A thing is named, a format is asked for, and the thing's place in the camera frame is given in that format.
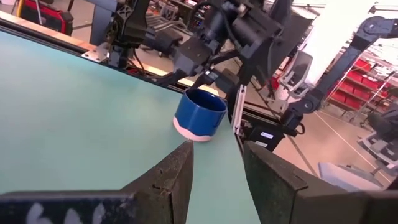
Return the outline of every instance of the black cable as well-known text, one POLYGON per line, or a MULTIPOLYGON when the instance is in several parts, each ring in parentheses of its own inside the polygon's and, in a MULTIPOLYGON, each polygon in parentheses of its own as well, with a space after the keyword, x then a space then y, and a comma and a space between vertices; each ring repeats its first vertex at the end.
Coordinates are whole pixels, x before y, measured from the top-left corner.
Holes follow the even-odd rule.
POLYGON ((138 64, 139 64, 139 66, 141 66, 141 70, 140 70, 141 75, 145 76, 146 71, 145 71, 145 69, 144 69, 143 64, 141 63, 141 60, 139 60, 139 58, 138 58, 138 56, 137 56, 136 49, 132 49, 132 53, 133 53, 134 57, 136 58, 136 60, 137 60, 137 62, 138 62, 138 64))
POLYGON ((267 81, 267 88, 269 90, 269 96, 271 97, 271 99, 276 100, 275 90, 274 90, 274 87, 272 86, 272 82, 270 80, 267 81))
POLYGON ((11 15, 13 15, 15 7, 18 5, 18 3, 19 3, 19 1, 17 1, 17 0, 14 2, 14 5, 12 6, 12 10, 11 10, 11 15))
POLYGON ((240 64, 236 59, 234 59, 234 62, 235 62, 235 64, 236 64, 239 68, 242 67, 242 64, 240 64))
POLYGON ((223 11, 222 8, 218 7, 216 4, 210 3, 210 2, 202 2, 199 4, 196 4, 193 9, 192 12, 190 14, 189 20, 188 20, 188 24, 191 23, 192 19, 195 17, 195 14, 199 11, 199 9, 203 6, 211 6, 214 9, 216 9, 222 16, 223 16, 223 20, 224 20, 224 24, 225 24, 225 28, 226 31, 228 33, 228 37, 229 39, 231 39, 232 43, 235 45, 235 47, 237 48, 238 51, 240 51, 242 49, 241 44, 238 42, 237 38, 235 37, 235 35, 232 32, 231 26, 229 25, 229 21, 228 18, 226 17, 225 12, 223 11))
POLYGON ((212 65, 217 65, 221 62, 235 58, 239 55, 240 53, 236 49, 227 50, 224 52, 220 52, 218 55, 215 55, 214 57, 209 59, 208 63, 212 65))
POLYGON ((271 55, 272 55, 272 48, 274 46, 275 39, 269 44, 268 52, 267 52, 267 75, 268 76, 273 76, 274 74, 271 74, 271 55))
POLYGON ((69 5, 68 5, 68 9, 67 9, 68 12, 70 12, 72 10, 72 6, 73 6, 74 2, 75 2, 75 0, 70 0, 69 1, 69 5))
POLYGON ((300 131, 297 131, 296 130, 296 132, 297 132, 297 134, 305 134, 305 126, 304 126, 304 124, 303 123, 300 123, 300 124, 298 124, 298 126, 300 126, 301 127, 301 132, 300 131))

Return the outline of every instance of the white mug base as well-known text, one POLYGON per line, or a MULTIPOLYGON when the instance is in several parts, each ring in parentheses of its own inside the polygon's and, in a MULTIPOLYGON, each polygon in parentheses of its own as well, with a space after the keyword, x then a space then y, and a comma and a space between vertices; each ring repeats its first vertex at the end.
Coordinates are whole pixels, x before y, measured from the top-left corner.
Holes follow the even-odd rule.
POLYGON ((196 142, 207 142, 211 140, 211 136, 197 136, 192 132, 190 132, 189 130, 181 127, 175 117, 173 118, 173 125, 175 129, 178 131, 178 133, 180 133, 182 136, 186 137, 189 140, 196 142))

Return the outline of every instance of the shelf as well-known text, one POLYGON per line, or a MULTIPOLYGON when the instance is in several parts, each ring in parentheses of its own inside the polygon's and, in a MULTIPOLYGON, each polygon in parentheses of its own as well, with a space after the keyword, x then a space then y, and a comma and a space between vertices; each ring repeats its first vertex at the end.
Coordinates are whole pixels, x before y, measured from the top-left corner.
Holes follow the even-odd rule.
POLYGON ((350 105, 347 105, 347 104, 345 104, 345 103, 343 103, 341 101, 335 100, 332 97, 329 97, 328 102, 333 104, 333 105, 336 105, 337 107, 340 107, 341 109, 344 109, 346 111, 356 111, 356 110, 358 110, 357 108, 355 108, 353 106, 350 106, 350 105))
POLYGON ((372 77, 373 75, 375 75, 375 74, 372 74, 372 72, 370 72, 370 71, 368 71, 368 70, 365 70, 364 68, 359 67, 359 66, 357 66, 357 65, 354 65, 350 71, 361 72, 363 75, 368 75, 368 76, 370 76, 370 77, 372 77))
POLYGON ((361 82, 359 82, 359 81, 357 81, 357 80, 355 80, 355 79, 353 79, 353 78, 351 78, 351 77, 346 77, 345 79, 344 79, 344 81, 345 80, 348 80, 348 81, 350 81, 351 83, 354 83, 355 85, 358 85, 358 86, 360 86, 360 87, 362 87, 362 88, 365 88, 365 89, 367 89, 367 90, 371 90, 371 91, 377 91, 377 89, 373 89, 373 88, 371 88, 371 87, 369 87, 369 86, 367 86, 367 85, 365 85, 365 84, 363 84, 363 83, 361 83, 361 82))
POLYGON ((380 106, 390 106, 390 102, 388 102, 387 100, 383 100, 383 101, 380 103, 379 107, 380 107, 380 106))
POLYGON ((371 104, 371 103, 368 103, 368 104, 366 105, 366 107, 367 107, 367 108, 370 108, 370 109, 372 109, 372 110, 375 110, 375 111, 377 111, 378 113, 383 113, 383 112, 384 112, 384 110, 382 109, 381 106, 376 107, 375 105, 373 105, 373 104, 371 104))
POLYGON ((359 96, 355 95, 354 93, 350 93, 350 92, 347 91, 347 90, 344 90, 344 89, 341 89, 341 88, 338 88, 337 90, 338 90, 338 91, 341 91, 341 92, 343 92, 343 93, 346 93, 346 94, 348 94, 349 96, 352 96, 352 97, 354 97, 354 98, 357 98, 357 99, 359 99, 359 100, 361 100, 361 101, 363 101, 363 102, 367 102, 367 101, 368 101, 368 100, 366 100, 366 99, 364 99, 364 98, 362 98, 362 97, 359 97, 359 96))
POLYGON ((383 100, 386 99, 386 97, 383 96, 383 95, 381 95, 380 93, 378 93, 378 94, 376 95, 376 97, 382 98, 383 100))

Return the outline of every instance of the red storage bin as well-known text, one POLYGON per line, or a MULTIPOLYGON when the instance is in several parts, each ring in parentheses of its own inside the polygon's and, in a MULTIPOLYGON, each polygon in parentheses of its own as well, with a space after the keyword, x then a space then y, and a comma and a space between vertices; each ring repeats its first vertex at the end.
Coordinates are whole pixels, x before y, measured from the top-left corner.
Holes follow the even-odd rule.
POLYGON ((354 86, 349 84, 349 83, 341 83, 341 85, 339 86, 340 89, 342 90, 346 90, 350 93, 354 92, 354 86))
POLYGON ((377 82, 374 82, 374 81, 369 80, 369 79, 367 79, 367 78, 364 78, 364 79, 362 80, 362 83, 363 83, 364 85, 366 85, 366 86, 368 86, 368 87, 374 89, 374 90, 377 90, 377 88, 379 87, 379 84, 378 84, 377 82))
POLYGON ((360 109, 362 101, 356 98, 348 98, 346 99, 345 103, 353 108, 360 109))
POLYGON ((340 101, 342 103, 344 103, 344 101, 346 100, 346 96, 344 95, 344 93, 340 93, 338 91, 334 92, 331 96, 334 100, 336 101, 340 101))
POLYGON ((358 72, 348 72, 347 77, 353 78, 359 82, 361 82, 363 79, 362 74, 360 74, 358 72))
POLYGON ((370 71, 371 70, 371 64, 369 64, 367 61, 364 61, 362 59, 358 59, 355 62, 355 65, 363 70, 370 71))
POLYGON ((362 90, 360 88, 357 88, 354 90, 354 94, 364 100, 368 100, 371 96, 370 96, 370 92, 366 91, 366 90, 362 90))

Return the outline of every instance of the white label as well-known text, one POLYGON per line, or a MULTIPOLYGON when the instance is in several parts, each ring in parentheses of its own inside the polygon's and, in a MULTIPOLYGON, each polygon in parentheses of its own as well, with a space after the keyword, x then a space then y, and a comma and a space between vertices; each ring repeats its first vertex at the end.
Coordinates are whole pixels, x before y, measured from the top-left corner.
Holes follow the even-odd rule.
POLYGON ((268 133, 265 133, 265 132, 262 132, 262 133, 261 133, 261 136, 262 136, 262 137, 269 138, 269 139, 272 139, 272 138, 274 137, 273 135, 268 134, 268 133))
POLYGON ((256 141, 256 144, 259 145, 259 146, 262 146, 262 147, 267 147, 268 146, 268 144, 266 144, 264 142, 259 142, 259 141, 256 141))

